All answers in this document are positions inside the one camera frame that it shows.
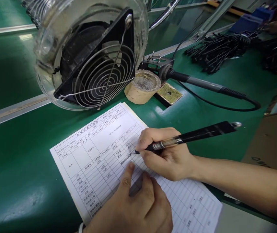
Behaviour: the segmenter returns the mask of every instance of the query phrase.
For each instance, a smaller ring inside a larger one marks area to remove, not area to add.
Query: cylindrical sponge holder
[[[157,75],[147,70],[137,70],[135,78],[125,90],[125,96],[134,104],[145,104],[161,87],[161,80]]]

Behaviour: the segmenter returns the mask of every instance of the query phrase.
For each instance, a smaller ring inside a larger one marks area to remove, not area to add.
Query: fan grille
[[[132,80],[133,70],[133,51],[125,45],[110,45],[83,65],[73,80],[72,93],[79,105],[100,108]]]

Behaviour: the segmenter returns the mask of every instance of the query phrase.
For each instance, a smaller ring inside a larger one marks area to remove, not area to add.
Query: cardboard box
[[[242,162],[277,169],[277,113],[263,118]]]

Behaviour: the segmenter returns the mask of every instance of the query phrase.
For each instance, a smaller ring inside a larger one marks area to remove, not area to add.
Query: right hand
[[[146,128],[141,132],[136,150],[140,152],[145,165],[171,181],[195,177],[198,160],[189,152],[186,144],[164,149],[160,155],[145,150],[152,142],[180,135],[174,128]]]

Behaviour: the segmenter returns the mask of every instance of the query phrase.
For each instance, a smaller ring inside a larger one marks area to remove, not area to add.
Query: black cable bundle
[[[254,32],[235,33],[230,35],[213,34],[196,46],[185,51],[193,63],[198,63],[202,72],[212,74],[220,69],[226,59],[242,56],[251,41],[257,38]]]
[[[262,68],[277,74],[277,38],[263,41],[259,46],[263,53]]]

